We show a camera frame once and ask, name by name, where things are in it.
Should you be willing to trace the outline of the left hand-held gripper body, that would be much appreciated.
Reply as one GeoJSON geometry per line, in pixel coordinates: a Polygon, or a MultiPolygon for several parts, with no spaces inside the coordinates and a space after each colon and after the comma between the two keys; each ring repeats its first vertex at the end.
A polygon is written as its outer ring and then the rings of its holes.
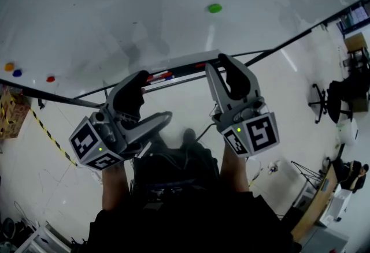
{"type": "Polygon", "coordinates": [[[124,113],[104,106],[84,117],[69,138],[78,162],[95,170],[104,170],[130,160],[142,151],[142,143],[129,144],[120,125],[134,126],[140,120],[140,108],[124,113]]]}

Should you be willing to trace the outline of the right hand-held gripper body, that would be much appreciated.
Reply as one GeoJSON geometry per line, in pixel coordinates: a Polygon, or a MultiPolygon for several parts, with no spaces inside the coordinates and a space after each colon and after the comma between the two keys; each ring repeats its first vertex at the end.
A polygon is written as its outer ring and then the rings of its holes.
{"type": "Polygon", "coordinates": [[[263,97],[229,107],[218,107],[212,120],[233,152],[241,158],[260,154],[280,143],[275,114],[263,97]]]}

